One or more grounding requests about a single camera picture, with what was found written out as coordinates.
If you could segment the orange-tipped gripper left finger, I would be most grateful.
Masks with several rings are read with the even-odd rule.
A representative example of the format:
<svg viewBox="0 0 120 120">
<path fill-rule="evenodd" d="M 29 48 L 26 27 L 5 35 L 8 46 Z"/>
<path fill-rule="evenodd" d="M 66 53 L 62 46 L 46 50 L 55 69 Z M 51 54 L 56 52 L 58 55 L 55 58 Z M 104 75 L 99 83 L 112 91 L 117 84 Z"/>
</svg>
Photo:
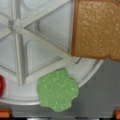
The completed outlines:
<svg viewBox="0 0 120 120">
<path fill-rule="evenodd" d="M 0 119 L 9 119 L 12 116 L 10 109 L 0 109 Z"/>
</svg>

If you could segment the orange-tipped gripper right finger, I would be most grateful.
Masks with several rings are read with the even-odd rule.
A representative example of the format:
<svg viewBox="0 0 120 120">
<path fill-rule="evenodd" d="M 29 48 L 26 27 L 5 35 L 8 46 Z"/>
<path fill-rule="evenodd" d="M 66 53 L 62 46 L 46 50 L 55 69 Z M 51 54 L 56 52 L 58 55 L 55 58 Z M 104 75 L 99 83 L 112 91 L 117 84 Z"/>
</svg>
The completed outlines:
<svg viewBox="0 0 120 120">
<path fill-rule="evenodd" d="M 116 119 L 120 119 L 120 110 L 115 111 L 115 117 Z"/>
</svg>

